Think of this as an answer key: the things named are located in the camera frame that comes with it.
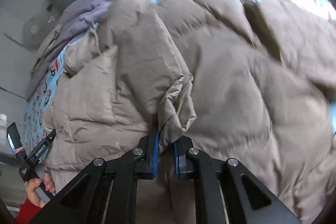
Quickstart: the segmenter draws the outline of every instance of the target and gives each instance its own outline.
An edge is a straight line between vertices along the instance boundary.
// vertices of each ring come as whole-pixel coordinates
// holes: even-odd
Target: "beige puffer comforter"
[[[44,114],[58,133],[47,159],[58,190],[58,172],[120,157],[159,121],[161,152],[184,134],[211,157],[235,157],[311,223],[336,184],[335,39],[331,22],[288,2],[115,0],[67,48]],[[169,152],[160,165],[158,188],[140,182],[138,198],[167,223],[192,223],[192,184],[173,179]]]

